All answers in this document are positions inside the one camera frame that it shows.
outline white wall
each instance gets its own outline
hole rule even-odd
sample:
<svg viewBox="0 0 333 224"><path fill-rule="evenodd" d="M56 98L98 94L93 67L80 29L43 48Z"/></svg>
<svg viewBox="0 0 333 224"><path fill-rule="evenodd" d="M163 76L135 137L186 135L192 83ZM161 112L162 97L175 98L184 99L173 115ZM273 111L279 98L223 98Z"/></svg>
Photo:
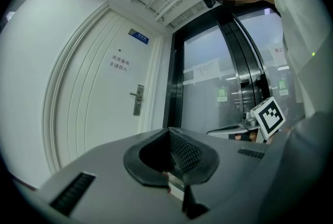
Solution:
<svg viewBox="0 0 333 224"><path fill-rule="evenodd" d="M8 169L39 187L50 177L42 137L47 82L67 41L104 0L27 0L0 35L0 148Z"/></svg>

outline white door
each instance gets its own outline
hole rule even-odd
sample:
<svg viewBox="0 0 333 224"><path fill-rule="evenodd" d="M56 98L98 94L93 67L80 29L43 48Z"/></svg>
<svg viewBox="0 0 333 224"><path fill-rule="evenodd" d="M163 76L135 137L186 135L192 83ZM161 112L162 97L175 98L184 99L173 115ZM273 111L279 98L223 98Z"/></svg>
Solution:
<svg viewBox="0 0 333 224"><path fill-rule="evenodd" d="M129 35L134 29L148 44ZM60 91L56 144L60 166L100 144L141 132L156 35L107 11L86 34ZM140 116L133 115L138 85L145 87Z"/></svg>

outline door push plate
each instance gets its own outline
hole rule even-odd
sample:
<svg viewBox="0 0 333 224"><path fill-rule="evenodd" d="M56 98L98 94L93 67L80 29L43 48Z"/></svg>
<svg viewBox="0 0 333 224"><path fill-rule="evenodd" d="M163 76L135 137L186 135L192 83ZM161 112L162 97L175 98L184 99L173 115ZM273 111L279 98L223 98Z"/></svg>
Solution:
<svg viewBox="0 0 333 224"><path fill-rule="evenodd" d="M136 94L130 93L131 96L135 96L134 110L133 110L133 115L134 116L139 116L140 115L142 97L144 95L144 88L145 87L143 85L137 85Z"/></svg>

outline vent grille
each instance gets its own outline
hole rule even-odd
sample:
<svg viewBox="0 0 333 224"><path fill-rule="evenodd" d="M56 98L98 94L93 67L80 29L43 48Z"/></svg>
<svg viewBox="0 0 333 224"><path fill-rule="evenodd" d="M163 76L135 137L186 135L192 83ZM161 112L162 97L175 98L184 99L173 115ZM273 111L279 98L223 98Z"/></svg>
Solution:
<svg viewBox="0 0 333 224"><path fill-rule="evenodd" d="M251 156L251 157L256 157L258 159L262 159L265 155L265 153L263 153L263 152L253 151L253 150L245 149L245 148L239 149L238 153L242 154L242 155L248 155L248 156Z"/></svg>
<svg viewBox="0 0 333 224"><path fill-rule="evenodd" d="M93 175L80 173L51 203L51 207L68 216L95 178Z"/></svg>

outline glass panel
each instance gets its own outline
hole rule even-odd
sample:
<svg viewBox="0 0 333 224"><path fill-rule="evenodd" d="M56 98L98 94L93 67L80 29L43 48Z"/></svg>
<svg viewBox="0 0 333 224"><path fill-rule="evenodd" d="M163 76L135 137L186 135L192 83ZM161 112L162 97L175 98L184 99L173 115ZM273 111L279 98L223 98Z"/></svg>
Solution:
<svg viewBox="0 0 333 224"><path fill-rule="evenodd" d="M233 62L218 26L184 43L182 128L205 134L241 121Z"/></svg>
<svg viewBox="0 0 333 224"><path fill-rule="evenodd" d="M281 18L270 9L238 17L262 56L271 81L273 96L281 107L286 122L294 125L304 116L303 103L296 102L294 78L285 58Z"/></svg>

